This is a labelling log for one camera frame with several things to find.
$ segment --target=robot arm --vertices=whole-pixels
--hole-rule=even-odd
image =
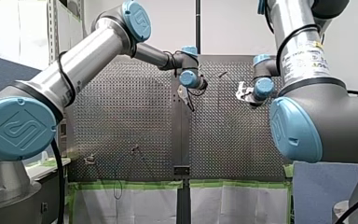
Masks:
[[[142,43],[150,37],[150,20],[136,2],[101,14],[93,32],[29,81],[16,81],[0,91],[0,161],[20,161],[43,151],[56,133],[64,109],[119,54],[160,69],[181,69],[183,86],[205,89],[198,74],[197,51],[170,54]]]
[[[348,2],[265,2],[284,84],[270,106],[270,128],[276,147],[291,160],[358,163],[358,97],[349,96],[345,84],[330,75],[320,38]]]

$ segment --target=metal bracket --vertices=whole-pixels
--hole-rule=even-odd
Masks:
[[[95,159],[95,154],[91,153],[90,156],[84,158],[84,163],[86,165],[94,165],[96,162],[96,159]]]
[[[190,166],[188,165],[177,165],[173,166],[174,175],[190,175]]]
[[[235,96],[237,99],[241,101],[246,101],[248,103],[256,103],[254,97],[252,97],[252,93],[254,91],[254,88],[252,87],[244,87],[245,82],[241,81],[238,85],[238,90],[235,93]]]

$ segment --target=pegboard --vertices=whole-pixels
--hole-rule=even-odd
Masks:
[[[209,88],[193,100],[191,178],[283,180],[283,158],[269,130],[269,102],[252,109],[235,96],[240,81],[252,86],[253,57],[204,56],[200,64]],[[280,89],[281,80],[274,82]]]
[[[173,106],[178,102],[172,97],[172,72],[114,59],[70,110],[70,180],[170,180],[173,161],[185,161],[173,155],[189,158],[191,178],[283,180],[283,158],[269,133],[268,106],[253,110],[235,97],[239,81],[251,85],[252,59],[200,56],[209,86],[202,96],[192,97],[194,113],[182,103]],[[280,81],[275,83],[280,88]],[[174,152],[176,144],[183,153]],[[84,159],[91,154],[95,164],[87,165]]]
[[[91,81],[68,118],[70,180],[172,179],[171,75],[119,57]]]

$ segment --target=white wall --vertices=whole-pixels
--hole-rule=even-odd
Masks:
[[[138,0],[151,20],[152,35],[147,43],[175,51],[185,45],[196,44],[194,0]],[[92,21],[103,11],[119,6],[123,0],[84,0],[86,29],[90,32]]]
[[[358,90],[358,0],[351,0],[325,34],[324,49],[331,75]]]
[[[122,0],[84,0],[85,23]],[[139,0],[150,16],[152,36],[147,43],[166,50],[195,44],[195,0]],[[275,54],[274,37],[264,17],[257,15],[258,0],[201,1],[202,54]],[[331,74],[358,90],[358,0],[326,32],[325,52]]]

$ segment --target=white cloth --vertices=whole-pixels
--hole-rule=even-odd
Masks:
[[[222,186],[191,189],[195,224],[286,224],[288,189]]]
[[[80,190],[73,207],[75,224],[176,224],[177,189]]]

